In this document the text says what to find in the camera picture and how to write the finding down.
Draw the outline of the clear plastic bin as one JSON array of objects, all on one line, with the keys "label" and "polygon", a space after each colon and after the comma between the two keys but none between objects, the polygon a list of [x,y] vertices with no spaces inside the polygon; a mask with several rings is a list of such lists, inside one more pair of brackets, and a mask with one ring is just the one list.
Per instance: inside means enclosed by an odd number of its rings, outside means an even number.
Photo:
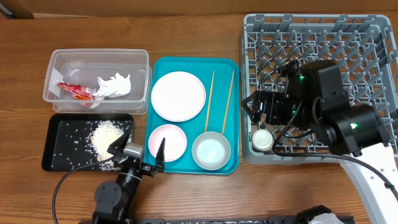
[{"label": "clear plastic bin", "polygon": [[[115,74],[129,78],[130,92],[103,100],[77,100],[58,83],[100,88],[98,79]],[[52,53],[45,76],[43,99],[58,113],[145,114],[149,108],[152,70],[143,49],[58,49]]]}]

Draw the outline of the pile of rice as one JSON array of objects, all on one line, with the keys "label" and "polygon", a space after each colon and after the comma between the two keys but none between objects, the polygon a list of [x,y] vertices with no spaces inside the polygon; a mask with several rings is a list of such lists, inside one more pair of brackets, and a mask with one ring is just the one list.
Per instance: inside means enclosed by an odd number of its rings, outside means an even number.
[{"label": "pile of rice", "polygon": [[109,159],[109,145],[128,129],[133,121],[70,120],[58,125],[52,156],[52,170],[73,170],[88,165],[87,170],[117,170],[112,161],[99,165],[96,162]]}]

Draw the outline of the white tissue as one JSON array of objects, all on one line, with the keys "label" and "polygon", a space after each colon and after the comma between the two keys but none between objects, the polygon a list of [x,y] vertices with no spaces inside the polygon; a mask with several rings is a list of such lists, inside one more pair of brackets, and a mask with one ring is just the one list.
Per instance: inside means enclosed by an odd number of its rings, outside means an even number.
[{"label": "white tissue", "polygon": [[125,96],[131,91],[130,74],[126,77],[116,73],[109,80],[98,77],[98,88],[93,91],[94,100],[103,101],[106,97],[115,98]]}]

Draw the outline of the grey bowl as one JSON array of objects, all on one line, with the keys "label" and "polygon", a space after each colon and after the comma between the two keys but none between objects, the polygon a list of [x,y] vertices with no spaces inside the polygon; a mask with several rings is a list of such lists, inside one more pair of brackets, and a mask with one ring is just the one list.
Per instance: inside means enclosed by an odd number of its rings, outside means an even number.
[{"label": "grey bowl", "polygon": [[195,163],[202,169],[218,170],[229,161],[231,146],[222,134],[208,131],[194,140],[192,156]]}]

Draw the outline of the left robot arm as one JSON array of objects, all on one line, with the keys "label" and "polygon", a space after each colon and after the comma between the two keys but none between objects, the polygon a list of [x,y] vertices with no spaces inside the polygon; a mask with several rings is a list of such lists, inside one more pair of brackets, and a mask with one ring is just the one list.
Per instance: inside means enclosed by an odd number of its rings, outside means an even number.
[{"label": "left robot arm", "polygon": [[113,155],[111,161],[120,171],[114,182],[104,182],[96,189],[92,223],[135,223],[129,210],[142,177],[153,177],[165,169],[165,139],[161,141],[155,164],[150,165],[144,162],[144,148],[129,142],[131,134],[131,130],[126,131],[108,147],[107,152]]}]

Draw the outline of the white round plate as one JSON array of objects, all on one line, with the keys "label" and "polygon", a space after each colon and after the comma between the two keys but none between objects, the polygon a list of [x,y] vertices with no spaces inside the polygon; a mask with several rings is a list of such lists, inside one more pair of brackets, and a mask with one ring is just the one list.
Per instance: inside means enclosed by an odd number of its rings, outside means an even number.
[{"label": "white round plate", "polygon": [[159,78],[151,93],[155,112],[171,122],[194,118],[203,109],[206,90],[199,78],[188,72],[170,72]]}]

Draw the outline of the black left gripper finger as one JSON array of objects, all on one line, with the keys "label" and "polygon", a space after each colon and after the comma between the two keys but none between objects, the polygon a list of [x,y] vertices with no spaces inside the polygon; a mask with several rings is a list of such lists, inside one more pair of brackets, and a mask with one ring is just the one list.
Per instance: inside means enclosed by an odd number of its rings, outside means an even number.
[{"label": "black left gripper finger", "polygon": [[164,172],[165,169],[164,149],[165,149],[165,138],[162,139],[155,157],[155,170],[157,172]]},{"label": "black left gripper finger", "polygon": [[119,152],[123,152],[123,149],[126,147],[127,143],[131,140],[132,129],[128,129],[124,132],[122,136],[117,138],[114,142],[112,142],[107,152],[110,154],[117,154]]}]

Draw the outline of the grey dishwasher rack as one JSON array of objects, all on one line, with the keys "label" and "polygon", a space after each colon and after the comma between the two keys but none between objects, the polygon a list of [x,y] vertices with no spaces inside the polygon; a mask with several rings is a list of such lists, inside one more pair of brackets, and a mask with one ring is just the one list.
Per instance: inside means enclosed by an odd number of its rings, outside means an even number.
[{"label": "grey dishwasher rack", "polygon": [[[241,36],[242,98],[257,90],[283,92],[285,78],[279,67],[298,60],[300,65],[332,60],[340,68],[343,88],[352,106],[372,106],[382,120],[397,155],[397,46],[391,23],[383,15],[248,14]],[[328,162],[321,157],[281,157],[256,152],[252,135],[268,130],[276,138],[282,125],[253,123],[243,109],[243,157],[250,164]],[[321,153],[328,146],[315,134],[303,138],[296,127],[287,131],[279,152]]]}]

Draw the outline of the black tray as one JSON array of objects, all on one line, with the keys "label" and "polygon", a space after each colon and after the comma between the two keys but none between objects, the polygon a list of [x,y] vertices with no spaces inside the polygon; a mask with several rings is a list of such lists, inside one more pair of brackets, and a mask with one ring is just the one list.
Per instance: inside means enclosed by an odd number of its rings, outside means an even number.
[{"label": "black tray", "polygon": [[89,171],[117,170],[109,159],[108,146],[126,131],[134,119],[129,114],[55,114],[49,121],[42,157],[45,171],[70,171],[89,165]]}]

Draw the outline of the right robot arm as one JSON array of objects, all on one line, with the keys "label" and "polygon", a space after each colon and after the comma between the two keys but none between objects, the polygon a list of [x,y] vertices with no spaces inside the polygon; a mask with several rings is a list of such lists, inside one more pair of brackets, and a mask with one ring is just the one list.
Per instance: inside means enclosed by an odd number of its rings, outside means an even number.
[{"label": "right robot arm", "polygon": [[[281,157],[334,158],[354,184],[372,223],[397,223],[397,166],[394,150],[378,112],[369,105],[352,106],[343,88],[340,68],[332,60],[300,65],[291,61],[278,69],[283,92],[257,90],[243,99],[252,122],[284,128],[271,150]],[[303,138],[315,134],[327,154],[279,152],[287,131],[296,127]]]}]

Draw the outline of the red snack wrapper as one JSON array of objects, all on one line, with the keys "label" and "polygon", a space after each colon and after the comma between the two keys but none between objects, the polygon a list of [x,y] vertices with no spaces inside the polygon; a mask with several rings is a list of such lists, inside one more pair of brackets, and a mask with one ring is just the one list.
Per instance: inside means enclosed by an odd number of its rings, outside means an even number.
[{"label": "red snack wrapper", "polygon": [[96,93],[95,89],[89,88],[87,86],[69,84],[64,82],[57,83],[57,86],[68,91],[72,97],[76,100],[94,100]]}]

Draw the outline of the teal plastic tray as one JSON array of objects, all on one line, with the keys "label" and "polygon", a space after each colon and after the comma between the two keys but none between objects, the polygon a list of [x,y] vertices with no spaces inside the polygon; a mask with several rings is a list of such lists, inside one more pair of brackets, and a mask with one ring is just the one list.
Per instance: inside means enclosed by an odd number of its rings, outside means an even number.
[{"label": "teal plastic tray", "polygon": [[[165,162],[165,171],[184,174],[218,174],[229,175],[233,173],[239,164],[239,138],[240,138],[240,96],[239,96],[239,67],[237,64],[225,58],[193,58],[193,57],[164,57],[154,65],[152,75],[152,88],[156,81],[170,72],[188,72],[200,79],[206,90],[206,101],[201,112],[194,118],[184,122],[171,122],[161,118],[153,109],[150,94],[150,106],[147,117],[146,142],[144,162],[154,164],[155,157],[149,152],[148,140],[153,130],[164,124],[173,124],[181,128],[187,137],[187,148],[184,154],[172,162]],[[211,99],[211,110],[208,122],[208,131],[221,134],[226,108],[229,85],[233,71],[234,82],[229,102],[228,118],[224,137],[231,146],[231,157],[225,166],[218,170],[205,170],[199,167],[192,156],[194,140],[205,130],[208,97],[213,71],[215,79]]]}]

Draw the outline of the pink bowl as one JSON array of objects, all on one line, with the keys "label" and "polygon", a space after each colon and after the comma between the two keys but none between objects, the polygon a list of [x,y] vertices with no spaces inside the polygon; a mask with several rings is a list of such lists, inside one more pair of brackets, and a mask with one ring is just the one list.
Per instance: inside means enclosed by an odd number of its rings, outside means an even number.
[{"label": "pink bowl", "polygon": [[187,148],[187,137],[184,131],[176,125],[164,124],[153,130],[149,136],[149,152],[156,157],[162,140],[165,139],[165,162],[179,159]]}]

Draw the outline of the right wooden chopstick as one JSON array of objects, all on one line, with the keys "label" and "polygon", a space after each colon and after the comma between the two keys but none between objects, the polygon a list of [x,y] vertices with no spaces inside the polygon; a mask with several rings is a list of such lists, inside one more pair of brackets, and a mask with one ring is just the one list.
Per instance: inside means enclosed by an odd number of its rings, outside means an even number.
[{"label": "right wooden chopstick", "polygon": [[229,92],[228,92],[226,108],[225,108],[225,112],[224,112],[223,127],[222,127],[222,130],[221,130],[221,134],[222,135],[224,135],[225,127],[226,127],[226,120],[228,118],[229,102],[230,102],[230,99],[231,99],[231,92],[232,92],[232,88],[233,88],[234,74],[235,74],[235,72],[233,71],[232,76],[231,76],[230,85],[229,85]]}]

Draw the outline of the white paper cup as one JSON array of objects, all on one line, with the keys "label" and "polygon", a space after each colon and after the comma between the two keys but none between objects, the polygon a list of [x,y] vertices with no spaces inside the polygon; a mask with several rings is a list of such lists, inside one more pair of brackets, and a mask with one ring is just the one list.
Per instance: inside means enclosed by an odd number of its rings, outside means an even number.
[{"label": "white paper cup", "polygon": [[252,148],[256,152],[270,152],[274,143],[272,134],[266,129],[258,129],[252,135]]}]

